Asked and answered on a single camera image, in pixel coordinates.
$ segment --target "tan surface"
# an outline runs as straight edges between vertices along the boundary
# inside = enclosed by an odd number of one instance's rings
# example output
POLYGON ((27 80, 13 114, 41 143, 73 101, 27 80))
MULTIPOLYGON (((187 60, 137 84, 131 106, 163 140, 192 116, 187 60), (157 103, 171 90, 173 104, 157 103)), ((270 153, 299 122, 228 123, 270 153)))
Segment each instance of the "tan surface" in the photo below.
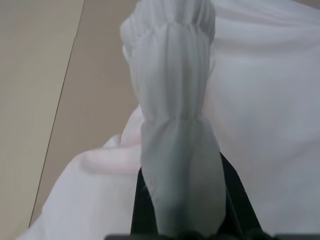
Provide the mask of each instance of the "tan surface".
POLYGON ((102 146, 121 133, 138 106, 119 26, 136 0, 86 0, 69 67, 32 221, 40 215, 55 181, 79 153, 102 146))
POLYGON ((298 3, 308 5, 310 7, 320 9, 320 1, 319 0, 294 0, 298 3))
POLYGON ((82 7, 0 1, 0 240, 28 228, 82 7))

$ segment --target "beige wall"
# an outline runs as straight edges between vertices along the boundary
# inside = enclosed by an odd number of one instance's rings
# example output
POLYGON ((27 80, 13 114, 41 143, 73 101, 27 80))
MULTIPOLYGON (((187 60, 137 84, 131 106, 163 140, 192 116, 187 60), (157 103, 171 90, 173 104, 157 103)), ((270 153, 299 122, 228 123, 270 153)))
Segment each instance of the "beige wall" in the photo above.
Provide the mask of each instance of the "beige wall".
POLYGON ((319 0, 294 0, 298 3, 308 5, 310 7, 320 9, 320 1, 319 0))
POLYGON ((0 240, 28 228, 82 6, 0 1, 0 240))
POLYGON ((79 153, 122 133, 138 106, 122 54, 120 24, 137 0, 85 0, 43 169, 32 221, 79 153))

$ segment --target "white sleeve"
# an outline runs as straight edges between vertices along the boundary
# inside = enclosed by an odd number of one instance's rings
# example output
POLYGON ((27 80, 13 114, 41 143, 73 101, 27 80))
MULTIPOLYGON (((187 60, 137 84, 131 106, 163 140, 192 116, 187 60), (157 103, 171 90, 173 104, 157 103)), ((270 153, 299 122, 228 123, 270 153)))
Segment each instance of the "white sleeve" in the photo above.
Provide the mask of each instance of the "white sleeve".
POLYGON ((209 0, 142 0, 121 38, 141 104, 141 167, 159 234, 214 234, 225 217, 219 147, 202 115, 215 11, 209 0))

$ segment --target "black plastic part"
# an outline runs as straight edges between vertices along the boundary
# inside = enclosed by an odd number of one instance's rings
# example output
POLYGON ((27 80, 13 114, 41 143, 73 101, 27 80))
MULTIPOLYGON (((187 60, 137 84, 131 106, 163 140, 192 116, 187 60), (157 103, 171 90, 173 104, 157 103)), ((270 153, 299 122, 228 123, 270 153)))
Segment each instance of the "black plastic part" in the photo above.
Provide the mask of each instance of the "black plastic part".
POLYGON ((277 240, 319 240, 320 234, 297 234, 297 235, 278 235, 276 236, 277 240))
MULTIPOLYGON (((218 233, 243 238, 251 229, 261 230, 241 180, 221 154, 226 185, 226 217, 218 233)), ((131 234, 157 234, 154 207, 141 170, 136 184, 131 234)))

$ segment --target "white cloth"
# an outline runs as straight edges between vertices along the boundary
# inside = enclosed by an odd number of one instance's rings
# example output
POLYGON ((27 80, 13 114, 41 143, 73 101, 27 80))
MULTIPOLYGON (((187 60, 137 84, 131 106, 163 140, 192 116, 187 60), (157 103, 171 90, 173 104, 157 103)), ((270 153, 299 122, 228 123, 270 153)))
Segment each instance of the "white cloth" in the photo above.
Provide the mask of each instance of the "white cloth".
MULTIPOLYGON (((319 10, 289 0, 214 3, 214 70, 203 109, 221 151, 265 231, 318 232, 319 10)), ((129 233, 142 122, 138 108, 121 140, 116 136, 74 158, 20 240, 101 240, 129 233)))
POLYGON ((103 240, 129 234, 140 169, 141 109, 122 135, 76 156, 56 181, 41 216, 19 240, 103 240))
POLYGON ((158 232, 216 233, 226 188, 202 115, 215 11, 210 0, 142 0, 120 28, 144 116, 141 169, 158 232))
POLYGON ((320 10, 214 0, 205 115, 264 230, 320 232, 320 10))

